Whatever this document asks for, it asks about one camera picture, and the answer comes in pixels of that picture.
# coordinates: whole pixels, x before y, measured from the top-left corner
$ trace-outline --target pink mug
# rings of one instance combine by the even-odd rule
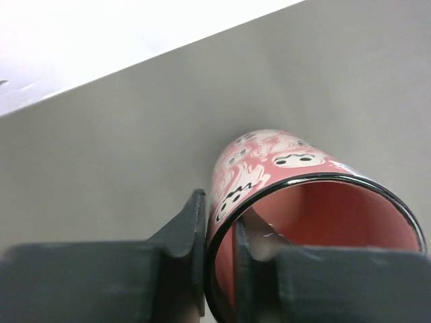
[[[205,294],[219,321],[234,307],[232,224],[252,206],[294,244],[426,251],[412,212],[387,188],[287,132],[247,133],[212,178]]]

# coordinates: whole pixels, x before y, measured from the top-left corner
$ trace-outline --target gray surface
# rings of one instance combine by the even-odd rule
[[[0,1],[0,115],[300,1]]]
[[[0,246],[148,237],[261,128],[388,186],[430,237],[430,16],[306,1],[1,119]]]

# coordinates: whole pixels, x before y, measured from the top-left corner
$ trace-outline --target mug rim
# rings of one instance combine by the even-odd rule
[[[242,201],[231,214],[225,219],[225,221],[219,226],[218,230],[214,233],[209,244],[207,243],[207,248],[205,251],[205,263],[204,263],[204,292],[205,297],[207,299],[207,303],[209,309],[211,310],[214,318],[217,322],[225,322],[223,315],[221,314],[216,298],[213,295],[211,281],[215,276],[215,267],[216,267],[216,256],[218,253],[218,249],[224,236],[228,233],[228,230],[232,227],[233,223],[255,202],[262,199],[263,197],[274,193],[283,188],[305,184],[309,182],[324,182],[324,181],[334,181],[334,182],[343,182],[348,184],[353,184],[355,186],[359,186],[362,188],[366,188],[375,192],[387,199],[397,210],[402,214],[404,219],[407,221],[409,226],[413,229],[416,240],[418,241],[419,250],[422,254],[427,253],[426,241],[424,237],[424,233],[418,223],[418,220],[415,218],[413,212],[409,209],[409,207],[392,191],[388,188],[380,185],[379,183],[374,182],[373,180],[365,177],[355,176],[353,174],[344,174],[337,172],[316,172],[303,174],[298,176],[292,176],[289,178],[285,178],[278,182],[275,182],[264,189],[256,192],[251,195],[244,201]]]

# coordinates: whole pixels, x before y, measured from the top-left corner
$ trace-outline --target cartoon face print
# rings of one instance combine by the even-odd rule
[[[275,156],[273,162],[276,166],[283,168],[317,166],[325,163],[325,154],[320,151],[287,152]]]
[[[256,143],[261,144],[266,140],[270,139],[272,136],[278,135],[279,131],[276,130],[260,130],[247,133],[239,137],[235,141],[235,145],[244,145],[250,141],[256,141]]]
[[[227,214],[239,205],[249,192],[254,188],[259,189],[265,185],[271,177],[269,174],[265,174],[265,168],[262,165],[258,165],[255,169],[252,169],[252,166],[241,163],[238,165],[238,168],[240,169],[239,173],[236,175],[228,193],[217,208],[215,214],[216,223],[224,219]]]
[[[242,158],[247,156],[247,154],[250,152],[250,147],[243,147],[240,150],[235,151],[234,153],[231,153],[223,162],[223,167],[225,169],[231,168],[233,165],[238,163]]]

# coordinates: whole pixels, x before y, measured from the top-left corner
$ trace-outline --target ghost character print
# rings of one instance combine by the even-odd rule
[[[227,214],[234,210],[239,203],[254,189],[258,189],[265,185],[271,177],[265,174],[265,168],[262,165],[252,169],[246,163],[238,165],[239,173],[230,186],[228,193],[222,199],[216,211],[215,222],[220,222]]]
[[[320,151],[295,151],[279,154],[273,158],[273,162],[282,168],[317,166],[325,163],[325,154]]]
[[[223,167],[228,170],[229,168],[231,168],[233,165],[235,165],[236,163],[238,163],[240,160],[242,160],[245,156],[247,156],[247,154],[250,151],[250,147],[243,147],[240,150],[235,151],[234,153],[231,153],[225,160],[223,163]]]

